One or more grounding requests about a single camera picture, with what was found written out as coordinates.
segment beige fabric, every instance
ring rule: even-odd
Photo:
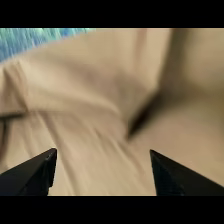
[[[104,29],[2,63],[0,115],[23,116],[5,121],[0,171],[56,147],[50,195],[155,195],[153,148],[224,185],[223,42],[223,29]]]

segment blue textured surface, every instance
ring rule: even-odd
[[[0,28],[0,62],[33,46],[92,28]]]

